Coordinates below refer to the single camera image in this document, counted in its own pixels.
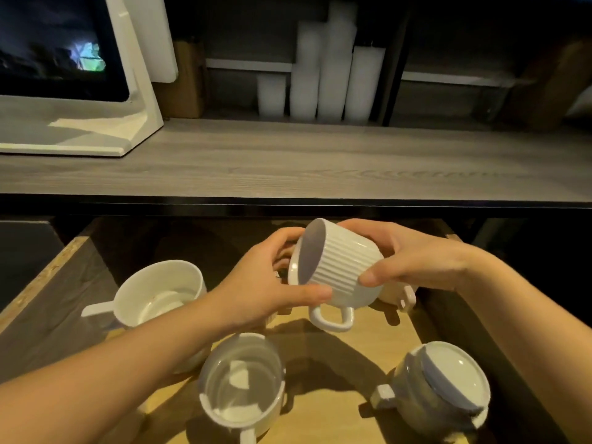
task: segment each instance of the person's left hand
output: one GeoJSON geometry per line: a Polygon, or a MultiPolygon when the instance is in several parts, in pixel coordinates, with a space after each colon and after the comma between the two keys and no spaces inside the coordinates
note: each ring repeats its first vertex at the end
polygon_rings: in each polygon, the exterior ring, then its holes
{"type": "Polygon", "coordinates": [[[317,306],[331,298],[324,285],[282,284],[275,271],[287,268],[302,227],[278,229],[265,241],[253,246],[226,278],[207,296],[228,321],[241,328],[291,306],[317,306]]]}

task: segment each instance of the black screen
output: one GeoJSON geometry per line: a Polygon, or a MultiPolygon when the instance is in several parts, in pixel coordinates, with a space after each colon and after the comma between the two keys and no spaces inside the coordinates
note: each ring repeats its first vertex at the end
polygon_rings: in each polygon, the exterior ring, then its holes
{"type": "Polygon", "coordinates": [[[105,0],[0,0],[0,94],[126,100],[105,0]]]}

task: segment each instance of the person's right hand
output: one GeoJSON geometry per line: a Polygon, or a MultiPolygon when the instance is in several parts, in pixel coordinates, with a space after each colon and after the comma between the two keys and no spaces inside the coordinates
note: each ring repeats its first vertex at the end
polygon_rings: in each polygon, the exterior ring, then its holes
{"type": "Polygon", "coordinates": [[[388,280],[410,285],[457,291],[479,248],[434,237],[396,223],[352,219],[340,226],[369,238],[386,258],[360,275],[364,286],[388,280]]]}

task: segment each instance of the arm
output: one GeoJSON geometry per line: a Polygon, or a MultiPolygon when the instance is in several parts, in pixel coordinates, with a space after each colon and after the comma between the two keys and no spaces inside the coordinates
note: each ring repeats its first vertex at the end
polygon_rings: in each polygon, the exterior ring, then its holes
{"type": "Polygon", "coordinates": [[[385,255],[360,276],[457,291],[566,435],[592,442],[592,329],[477,247],[394,223],[348,220],[385,255]]]}
{"type": "Polygon", "coordinates": [[[273,273],[287,266],[292,248],[286,242],[302,232],[278,230],[194,302],[0,385],[2,442],[93,442],[204,346],[280,308],[327,301],[328,287],[282,285],[273,273]]]}

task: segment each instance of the white shelf edge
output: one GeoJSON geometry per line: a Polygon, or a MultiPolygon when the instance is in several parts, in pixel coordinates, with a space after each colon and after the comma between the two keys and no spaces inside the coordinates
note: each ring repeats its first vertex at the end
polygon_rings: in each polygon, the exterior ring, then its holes
{"type": "MultiPolygon", "coordinates": [[[[292,65],[286,62],[262,62],[262,61],[241,61],[233,59],[211,59],[205,60],[208,68],[223,68],[225,70],[243,70],[246,72],[275,72],[291,73],[292,65]]],[[[426,72],[403,72],[403,81],[428,82],[437,84],[451,84],[457,86],[477,87],[500,87],[511,88],[518,84],[529,84],[531,81],[516,79],[513,77],[483,77],[464,76],[458,74],[441,74],[426,72]]]]}

